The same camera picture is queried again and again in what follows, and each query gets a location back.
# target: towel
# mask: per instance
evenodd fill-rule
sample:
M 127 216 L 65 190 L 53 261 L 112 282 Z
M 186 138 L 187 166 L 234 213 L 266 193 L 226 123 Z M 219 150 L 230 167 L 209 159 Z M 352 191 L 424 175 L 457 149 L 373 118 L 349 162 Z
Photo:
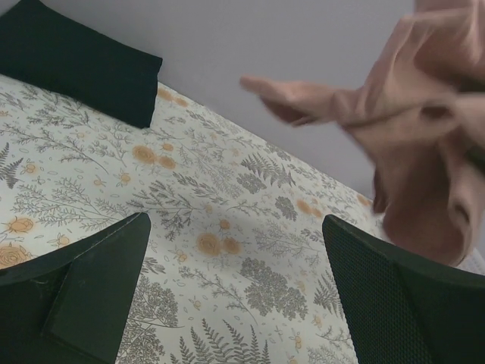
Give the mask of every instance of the towel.
M 340 89 L 244 76 L 242 87 L 293 126 L 337 122 L 375 164 L 376 214 L 391 242 L 445 265 L 474 248 L 485 176 L 485 0 L 416 0 L 364 85 Z

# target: patterned surface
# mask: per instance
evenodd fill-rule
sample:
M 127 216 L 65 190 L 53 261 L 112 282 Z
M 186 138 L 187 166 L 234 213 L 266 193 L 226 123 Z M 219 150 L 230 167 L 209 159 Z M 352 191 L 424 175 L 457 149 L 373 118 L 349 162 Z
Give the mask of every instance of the patterned surface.
M 0 77 L 0 268 L 145 211 L 118 363 L 354 363 L 322 246 L 369 202 L 160 85 L 151 130 Z

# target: crumpled cloth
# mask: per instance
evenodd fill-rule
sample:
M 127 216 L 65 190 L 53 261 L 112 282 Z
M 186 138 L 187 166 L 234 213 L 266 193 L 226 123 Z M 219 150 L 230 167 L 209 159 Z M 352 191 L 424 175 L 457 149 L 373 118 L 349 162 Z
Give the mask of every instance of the crumpled cloth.
M 339 89 L 242 77 L 294 126 L 336 121 L 375 164 L 373 211 L 391 242 L 456 266 L 479 236 L 485 176 L 485 0 L 416 0 L 365 84 Z

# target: cloth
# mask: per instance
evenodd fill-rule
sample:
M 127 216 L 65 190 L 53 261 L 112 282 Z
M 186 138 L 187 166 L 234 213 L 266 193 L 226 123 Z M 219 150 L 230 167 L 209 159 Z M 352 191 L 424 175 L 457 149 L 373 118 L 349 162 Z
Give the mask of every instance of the cloth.
M 485 148 L 484 37 L 485 0 L 417 0 L 358 89 L 240 83 L 294 126 L 336 121 L 375 164 L 373 210 L 391 241 L 457 265 L 485 207 L 485 177 L 465 158 Z

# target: white floral fabric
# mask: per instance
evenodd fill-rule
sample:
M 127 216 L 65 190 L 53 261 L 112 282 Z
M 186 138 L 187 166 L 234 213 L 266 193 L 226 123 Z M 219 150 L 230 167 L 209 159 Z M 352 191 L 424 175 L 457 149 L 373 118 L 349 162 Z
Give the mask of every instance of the white floral fabric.
M 149 213 L 119 364 L 356 363 L 321 223 L 369 201 L 166 86 L 137 130 L 0 77 L 0 198 L 0 268 Z

